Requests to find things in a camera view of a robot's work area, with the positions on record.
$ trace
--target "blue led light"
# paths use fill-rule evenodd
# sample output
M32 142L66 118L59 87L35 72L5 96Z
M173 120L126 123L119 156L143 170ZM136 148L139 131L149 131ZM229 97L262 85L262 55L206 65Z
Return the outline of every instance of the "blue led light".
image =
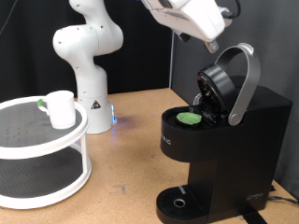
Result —
M111 105L111 108L112 108L112 122L116 123L118 119L114 117L114 105Z

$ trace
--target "coffee maker handle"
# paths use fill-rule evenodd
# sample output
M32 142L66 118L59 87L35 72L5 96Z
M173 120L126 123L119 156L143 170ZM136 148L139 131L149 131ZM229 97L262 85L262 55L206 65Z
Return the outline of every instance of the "coffee maker handle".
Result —
M245 54L247 59L248 71L241 91L236 98L235 104L228 118L228 122L232 126L239 124L244 117L252 95L260 80L261 63L254 52L254 48L251 45L244 43L228 48L216 61L216 65L221 67L222 70L225 70L228 63L234 58L234 56L242 52Z

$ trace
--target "drip tray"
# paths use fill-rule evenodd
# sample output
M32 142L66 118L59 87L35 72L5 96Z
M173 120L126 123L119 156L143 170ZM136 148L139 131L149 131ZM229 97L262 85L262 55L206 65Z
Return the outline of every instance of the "drip tray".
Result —
M186 223L207 221L206 210L187 185L161 192L157 198L157 215L163 223L181 223L183 220Z

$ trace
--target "warning label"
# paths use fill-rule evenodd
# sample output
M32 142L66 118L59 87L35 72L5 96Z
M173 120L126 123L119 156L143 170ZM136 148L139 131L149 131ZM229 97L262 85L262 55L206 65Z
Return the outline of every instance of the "warning label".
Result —
M101 108L100 104L97 103L97 101L94 101L92 109L99 109L99 108Z

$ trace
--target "electrical cord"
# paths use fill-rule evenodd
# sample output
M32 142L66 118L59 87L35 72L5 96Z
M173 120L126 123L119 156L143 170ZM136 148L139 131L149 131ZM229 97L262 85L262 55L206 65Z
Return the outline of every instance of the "electrical cord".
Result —
M286 199L286 198L281 198L281 197L277 197L277 196L273 196L273 197L268 198L268 201L274 201L274 200L286 200L290 203L294 203L294 204L299 205L299 202L294 200L294 199Z
M235 0L235 3L236 3L236 7L237 7L236 14L234 12L223 11L221 14L224 19L229 19L229 20L235 19L241 14L241 4L240 4L239 0Z
M9 21L9 18L10 18L10 16L11 16L11 13L12 13L13 9L15 8L15 6L17 5L18 1L19 1L19 0L16 0L15 3L13 4L13 6L12 6L10 12L9 12L9 15L8 15L8 17L7 17L7 20L6 20L6 22L4 23L4 25L3 25L3 27L2 27L2 29L1 29L1 31L0 31L0 36L1 36L1 34L3 33L4 28L6 28L7 23L8 23L8 21Z

